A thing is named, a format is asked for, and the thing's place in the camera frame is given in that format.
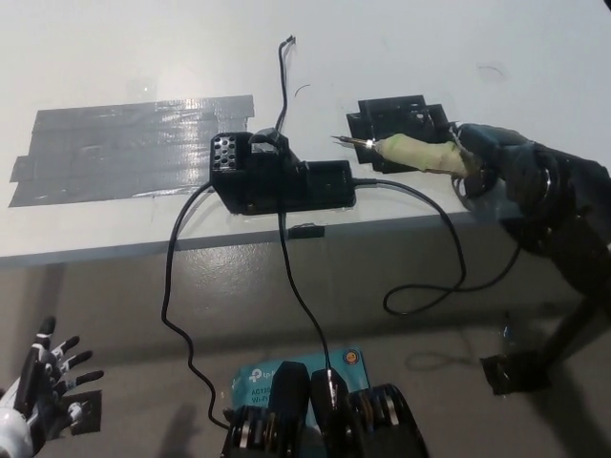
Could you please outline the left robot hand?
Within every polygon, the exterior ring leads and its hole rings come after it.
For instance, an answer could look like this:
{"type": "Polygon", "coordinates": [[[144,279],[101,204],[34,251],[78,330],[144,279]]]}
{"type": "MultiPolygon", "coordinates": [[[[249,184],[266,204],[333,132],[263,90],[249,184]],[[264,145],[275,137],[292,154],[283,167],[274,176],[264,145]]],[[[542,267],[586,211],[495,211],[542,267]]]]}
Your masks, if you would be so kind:
{"type": "Polygon", "coordinates": [[[72,336],[53,346],[56,318],[45,318],[33,342],[15,384],[2,398],[2,405],[17,412],[25,422],[25,430],[38,453],[42,447],[68,430],[73,436],[101,430],[102,392],[99,390],[75,394],[74,390],[98,381],[104,376],[95,370],[77,376],[69,372],[93,357],[91,350],[71,355],[79,343],[72,336]]]}

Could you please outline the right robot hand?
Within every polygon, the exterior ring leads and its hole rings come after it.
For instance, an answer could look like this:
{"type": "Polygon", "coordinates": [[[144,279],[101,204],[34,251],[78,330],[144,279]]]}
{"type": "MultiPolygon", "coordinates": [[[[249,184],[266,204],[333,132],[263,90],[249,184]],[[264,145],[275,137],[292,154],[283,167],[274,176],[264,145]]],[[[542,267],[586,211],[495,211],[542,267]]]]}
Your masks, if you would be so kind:
{"type": "Polygon", "coordinates": [[[548,191],[549,173],[535,142],[514,130],[484,124],[463,123],[453,133],[471,166],[458,185],[464,197],[479,198],[501,179],[508,200],[525,214],[536,211],[548,191]]]}

